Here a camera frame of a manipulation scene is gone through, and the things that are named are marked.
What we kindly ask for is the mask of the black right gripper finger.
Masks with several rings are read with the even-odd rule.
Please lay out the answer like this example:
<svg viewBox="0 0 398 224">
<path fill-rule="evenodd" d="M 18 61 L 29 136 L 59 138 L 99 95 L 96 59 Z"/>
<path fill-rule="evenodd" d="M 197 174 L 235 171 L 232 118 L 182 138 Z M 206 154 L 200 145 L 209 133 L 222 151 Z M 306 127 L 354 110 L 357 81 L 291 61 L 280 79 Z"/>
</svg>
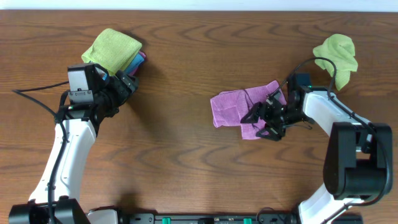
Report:
<svg viewBox="0 0 398 224">
<path fill-rule="evenodd" d="M 252 106 L 252 108 L 248 111 L 248 113 L 241 118 L 240 123 L 241 124 L 257 123 L 259 120 L 259 110 L 261 109 L 261 107 L 262 107 L 261 102 L 255 103 Z"/>
<path fill-rule="evenodd" d="M 265 126 L 256 133 L 256 137 L 271 141 L 280 141 L 285 136 L 285 129 L 274 129 Z"/>
</svg>

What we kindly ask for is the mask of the purple microfiber cloth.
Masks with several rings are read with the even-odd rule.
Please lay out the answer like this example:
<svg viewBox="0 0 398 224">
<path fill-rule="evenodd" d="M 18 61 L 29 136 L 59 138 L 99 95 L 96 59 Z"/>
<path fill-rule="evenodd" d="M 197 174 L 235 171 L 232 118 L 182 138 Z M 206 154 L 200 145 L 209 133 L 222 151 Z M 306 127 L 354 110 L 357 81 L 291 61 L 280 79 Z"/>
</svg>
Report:
<svg viewBox="0 0 398 224">
<path fill-rule="evenodd" d="M 240 126 L 244 140 L 259 139 L 256 133 L 264 127 L 265 121 L 259 120 L 254 124 L 242 124 L 241 119 L 257 102 L 265 103 L 267 96 L 279 87 L 276 80 L 267 85 L 247 88 L 243 90 L 222 91 L 211 100 L 213 124 L 221 126 Z"/>
</svg>

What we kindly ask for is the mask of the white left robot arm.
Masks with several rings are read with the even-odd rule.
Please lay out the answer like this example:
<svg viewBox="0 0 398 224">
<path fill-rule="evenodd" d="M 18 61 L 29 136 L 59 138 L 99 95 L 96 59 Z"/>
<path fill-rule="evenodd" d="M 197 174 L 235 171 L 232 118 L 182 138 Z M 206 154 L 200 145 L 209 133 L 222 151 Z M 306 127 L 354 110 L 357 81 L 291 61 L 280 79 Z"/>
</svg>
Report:
<svg viewBox="0 0 398 224">
<path fill-rule="evenodd" d="M 105 118 L 118 113 L 138 89 L 139 81 L 124 72 L 113 77 L 96 69 L 69 72 L 70 88 L 60 97 L 55 139 L 44 173 L 25 204 L 14 205 L 9 223 L 125 223 L 114 207 L 88 213 L 80 206 L 86 159 Z"/>
</svg>

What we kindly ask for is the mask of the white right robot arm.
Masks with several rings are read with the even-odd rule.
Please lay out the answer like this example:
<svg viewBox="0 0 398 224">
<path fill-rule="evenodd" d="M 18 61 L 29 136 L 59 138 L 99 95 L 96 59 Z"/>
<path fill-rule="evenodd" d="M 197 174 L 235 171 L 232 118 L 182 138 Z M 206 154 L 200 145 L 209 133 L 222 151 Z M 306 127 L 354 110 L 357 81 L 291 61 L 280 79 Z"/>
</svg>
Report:
<svg viewBox="0 0 398 224">
<path fill-rule="evenodd" d="M 298 86 L 289 89 L 287 105 L 273 93 L 258 102 L 242 123 L 265 125 L 256 136 L 279 141 L 285 130 L 300 121 L 317 123 L 329 137 L 323 166 L 323 184 L 286 223 L 332 223 L 351 207 L 378 203 L 392 187 L 392 131 L 372 123 L 342 104 L 326 88 Z"/>
</svg>

